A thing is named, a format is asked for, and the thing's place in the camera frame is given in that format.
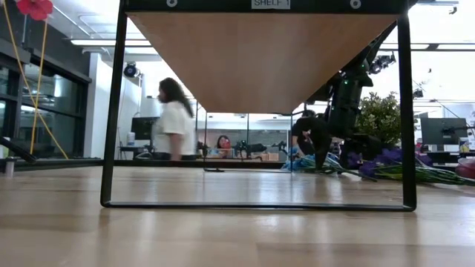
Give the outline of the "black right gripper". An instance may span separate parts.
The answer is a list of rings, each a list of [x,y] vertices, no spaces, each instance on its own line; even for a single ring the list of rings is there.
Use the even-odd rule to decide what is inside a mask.
[[[315,147],[315,169],[320,171],[330,149],[331,137],[327,123],[317,117],[301,117],[292,126],[292,153],[305,156],[309,138]]]

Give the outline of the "purple artificial flower bunch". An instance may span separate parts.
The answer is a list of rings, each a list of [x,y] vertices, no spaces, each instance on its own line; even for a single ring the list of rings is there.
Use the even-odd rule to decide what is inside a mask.
[[[402,180],[402,150],[384,149],[373,159],[363,159],[362,154],[349,152],[341,165],[349,170],[357,170],[360,175],[374,179]],[[447,185],[475,186],[475,179],[461,177],[453,171],[434,168],[428,156],[415,154],[416,182],[441,183]]]

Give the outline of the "dark red artificial tulip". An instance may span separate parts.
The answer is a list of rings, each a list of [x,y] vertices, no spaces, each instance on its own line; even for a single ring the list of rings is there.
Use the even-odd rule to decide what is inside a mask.
[[[458,165],[455,172],[460,177],[475,179],[475,158],[461,158],[458,160]]]

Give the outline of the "red artificial flower bunch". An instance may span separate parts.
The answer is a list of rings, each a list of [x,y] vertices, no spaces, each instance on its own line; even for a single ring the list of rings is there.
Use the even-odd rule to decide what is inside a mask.
[[[51,0],[17,0],[16,6],[20,13],[31,17],[35,21],[45,21],[53,12]]]

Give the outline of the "potted green plant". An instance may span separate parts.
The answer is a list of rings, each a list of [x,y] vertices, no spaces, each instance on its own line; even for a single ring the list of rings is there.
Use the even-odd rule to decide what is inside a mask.
[[[398,95],[390,92],[382,97],[371,92],[360,101],[360,114],[356,128],[380,139],[384,144],[395,145],[401,139],[401,114]]]

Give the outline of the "person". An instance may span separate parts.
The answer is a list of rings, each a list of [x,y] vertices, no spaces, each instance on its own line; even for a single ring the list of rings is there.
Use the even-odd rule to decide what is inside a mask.
[[[232,145],[231,141],[226,135],[221,135],[217,139],[217,151],[221,159],[232,158]]]
[[[181,85],[171,77],[159,83],[160,117],[153,126],[154,158],[166,161],[196,159],[194,111]]]

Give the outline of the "black computer monitor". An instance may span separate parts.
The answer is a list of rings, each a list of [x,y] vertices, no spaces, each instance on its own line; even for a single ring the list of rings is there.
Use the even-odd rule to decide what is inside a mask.
[[[135,140],[150,140],[152,128],[158,117],[134,117],[131,122],[131,132]]]
[[[421,118],[424,145],[458,145],[468,136],[466,120],[462,118]]]

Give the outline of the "fluorescent ceiling light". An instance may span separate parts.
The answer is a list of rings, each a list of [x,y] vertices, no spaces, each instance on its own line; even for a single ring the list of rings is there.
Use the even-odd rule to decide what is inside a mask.
[[[379,50],[397,51],[399,46],[394,43],[383,44]],[[475,44],[411,44],[412,51],[442,51],[442,52],[475,52]]]
[[[113,47],[116,45],[115,39],[71,39],[70,42],[82,47]],[[151,43],[143,39],[126,39],[126,47],[150,47]]]

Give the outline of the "round black ceiling device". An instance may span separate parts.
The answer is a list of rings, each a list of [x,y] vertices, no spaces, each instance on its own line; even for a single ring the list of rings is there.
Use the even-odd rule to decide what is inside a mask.
[[[136,62],[127,62],[126,66],[123,70],[123,75],[128,77],[128,78],[137,78],[140,76],[141,72],[137,68],[137,63]]]

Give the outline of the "black aluminium table frame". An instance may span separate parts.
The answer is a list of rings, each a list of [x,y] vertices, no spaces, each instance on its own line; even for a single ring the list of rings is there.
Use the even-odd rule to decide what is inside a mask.
[[[54,168],[78,168],[103,166],[103,159],[37,159],[25,149],[0,136],[0,148],[5,147],[14,157],[0,158],[0,171],[4,171],[8,162],[14,162],[21,171]],[[216,161],[212,159],[195,161],[159,161],[159,160],[114,160],[114,166],[120,167],[149,167],[149,168],[219,168],[219,169],[278,169],[282,162],[242,162],[233,160]]]

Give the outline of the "small grey post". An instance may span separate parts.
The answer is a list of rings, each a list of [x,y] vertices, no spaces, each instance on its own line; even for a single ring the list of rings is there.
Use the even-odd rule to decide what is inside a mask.
[[[4,174],[7,179],[12,179],[14,176],[16,159],[13,157],[8,157],[5,159]]]

